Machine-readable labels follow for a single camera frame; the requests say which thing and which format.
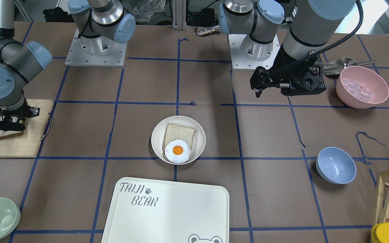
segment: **slice of bread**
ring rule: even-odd
[[[179,126],[175,124],[168,124],[166,127],[164,147],[168,145],[168,143],[180,139],[188,144],[191,148],[193,144],[193,137],[195,136],[196,129],[188,128],[185,126]]]

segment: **white mounting plate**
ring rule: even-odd
[[[125,177],[114,188],[102,243],[229,243],[224,187]]]
[[[236,71],[254,71],[258,66],[263,66],[266,69],[269,69],[273,65],[274,59],[278,53],[278,50],[280,49],[277,35],[274,37],[273,40],[273,51],[271,52],[269,58],[264,61],[254,61],[244,56],[239,47],[241,46],[242,40],[244,40],[245,36],[246,34],[228,35],[230,59],[232,60],[232,69]]]
[[[65,60],[66,66],[103,66],[110,68],[123,68],[125,63],[125,54],[127,43],[115,43],[115,47],[104,56],[92,56],[83,50],[80,39],[77,38],[79,31],[76,29],[70,51]]]

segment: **white tray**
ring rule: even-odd
[[[116,183],[102,243],[196,241],[229,243],[224,187],[130,177]]]

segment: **egg white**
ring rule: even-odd
[[[182,147],[182,154],[176,155],[173,153],[175,146]],[[185,163],[190,157],[190,147],[181,139],[174,140],[165,147],[165,156],[172,163]]]

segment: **yellow lid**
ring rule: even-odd
[[[380,223],[373,227],[373,241],[375,243],[389,243],[389,223]]]

